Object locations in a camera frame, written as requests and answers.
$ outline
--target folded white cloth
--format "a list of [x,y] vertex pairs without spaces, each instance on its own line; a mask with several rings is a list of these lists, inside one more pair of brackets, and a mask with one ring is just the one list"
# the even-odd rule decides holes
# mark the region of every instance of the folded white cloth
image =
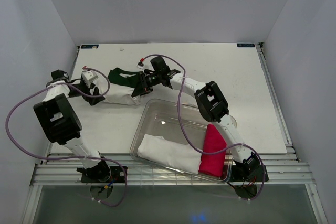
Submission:
[[[103,93],[107,89],[106,80],[97,80],[95,83],[99,88],[100,93]],[[126,105],[139,105],[142,101],[141,96],[132,97],[132,93],[134,88],[125,87],[110,83],[109,92],[104,95],[104,102],[108,103],[118,103],[118,104],[126,104]]]
[[190,145],[165,140],[162,136],[145,134],[139,148],[141,158],[157,162],[164,166],[198,174],[201,164],[201,153]]

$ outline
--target purple cable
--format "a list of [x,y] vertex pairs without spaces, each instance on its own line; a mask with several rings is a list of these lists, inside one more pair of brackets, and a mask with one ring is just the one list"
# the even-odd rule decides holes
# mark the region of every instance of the purple cable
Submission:
[[184,127],[183,127],[183,124],[182,124],[182,120],[181,120],[181,109],[180,109],[180,104],[181,104],[181,95],[182,95],[182,91],[183,91],[184,80],[185,80],[185,76],[186,76],[186,70],[185,70],[185,68],[184,68],[180,63],[178,63],[176,60],[174,60],[174,59],[171,58],[171,57],[165,56],[165,55],[158,55],[158,54],[148,55],[148,56],[144,57],[143,60],[145,60],[145,59],[147,59],[147,58],[149,58],[149,57],[153,57],[153,56],[161,56],[161,57],[163,57],[163,58],[170,59],[171,61],[173,61],[174,63],[176,63],[177,65],[179,65],[179,67],[182,68],[182,70],[183,70],[183,80],[182,80],[182,83],[181,83],[181,88],[180,88],[180,91],[179,91],[179,93],[178,93],[179,95],[178,95],[178,99],[177,99],[177,116],[178,116],[178,120],[179,120],[178,122],[179,122],[179,124],[180,124],[181,131],[182,131],[182,133],[183,133],[185,139],[186,139],[187,142],[189,143],[189,145],[190,145],[194,150],[196,150],[197,152],[199,152],[199,153],[201,153],[201,154],[205,154],[205,155],[214,155],[214,154],[218,154],[218,153],[221,153],[221,152],[225,152],[225,151],[227,151],[228,149],[231,149],[231,148],[236,147],[236,146],[245,146],[245,147],[247,147],[248,149],[250,149],[251,151],[253,151],[253,152],[256,154],[256,156],[258,157],[258,159],[259,159],[259,161],[260,161],[260,163],[261,163],[261,165],[262,165],[262,169],[263,169],[263,180],[262,180],[262,182],[261,182],[261,187],[260,187],[260,190],[257,192],[257,194],[256,194],[254,197],[252,197],[251,199],[242,198],[242,199],[244,199],[244,200],[254,200],[254,199],[256,199],[256,198],[260,195],[261,191],[262,191],[263,188],[264,188],[264,183],[265,183],[265,173],[266,173],[266,170],[265,170],[265,167],[264,167],[263,160],[261,159],[261,157],[259,156],[259,154],[258,154],[252,147],[248,146],[247,144],[242,144],[242,143],[237,143],[237,144],[230,145],[229,147],[226,147],[226,148],[224,148],[224,149],[222,149],[222,150],[219,150],[219,151],[217,151],[217,152],[203,152],[203,151],[200,151],[198,148],[196,148],[196,147],[193,145],[193,143],[190,141],[190,139],[188,138],[188,136],[187,136],[187,134],[186,134],[186,132],[185,132],[185,130],[184,130]]
[[[79,92],[81,95],[83,96],[86,96],[86,97],[89,97],[89,98],[98,98],[98,97],[102,97],[104,96],[105,94],[107,94],[107,92],[109,92],[109,89],[110,89],[110,81],[109,79],[106,77],[105,74],[103,74],[102,72],[96,70],[96,69],[93,69],[93,68],[83,68],[83,69],[86,69],[86,70],[92,70],[92,71],[95,71],[97,73],[100,73],[106,80],[107,80],[107,83],[108,83],[108,88],[107,90],[103,93],[103,94],[100,94],[100,95],[89,95],[89,94],[85,94],[83,93],[81,90],[79,90],[78,88],[76,88],[75,86],[73,86],[72,84],[69,84],[69,83],[57,83],[55,85],[67,85],[69,88],[71,89],[74,89],[76,90],[77,92]],[[47,160],[47,161],[55,161],[55,160],[65,160],[65,159],[73,159],[73,158],[88,158],[88,159],[92,159],[92,160],[103,160],[103,161],[108,161],[108,162],[113,162],[115,164],[117,164],[118,166],[120,166],[121,170],[124,172],[124,174],[126,174],[126,171],[124,169],[124,167],[122,167],[122,165],[117,162],[117,161],[114,161],[114,160],[111,160],[109,158],[103,158],[103,157],[91,157],[91,156],[88,156],[88,157],[85,157],[85,156],[67,156],[67,157],[43,157],[43,156],[39,156],[39,155],[36,155],[36,154],[33,154],[29,151],[27,151],[26,149],[24,149],[21,145],[19,145],[19,143],[14,139],[14,137],[12,136],[10,130],[9,130],[9,119],[11,118],[12,114],[14,113],[14,111],[20,106],[22,105],[23,103],[25,103],[26,101],[30,100],[31,98],[41,94],[42,92],[44,91],[47,91],[48,89],[51,89],[52,86],[49,86],[49,87],[46,87],[38,92],[36,92],[35,94],[32,94],[30,95],[29,97],[23,99],[22,101],[20,101],[18,104],[16,104],[11,110],[10,112],[8,113],[7,115],[7,118],[6,118],[6,122],[5,122],[5,129],[6,129],[6,133],[9,137],[9,139],[11,140],[11,142],[17,147],[20,149],[20,151],[22,151],[23,153],[27,154],[28,156],[31,156],[31,157],[34,157],[34,158],[37,158],[37,159],[42,159],[42,160]],[[96,198],[93,198],[94,200],[106,205],[106,206],[109,206],[109,207],[116,207],[118,205],[120,205],[123,200],[125,199],[125,196],[126,196],[126,192],[127,192],[127,178],[125,177],[125,190],[124,190],[124,193],[121,197],[121,199],[116,203],[116,204],[110,204],[108,202],[105,202],[105,201],[99,201],[99,199],[96,199]]]

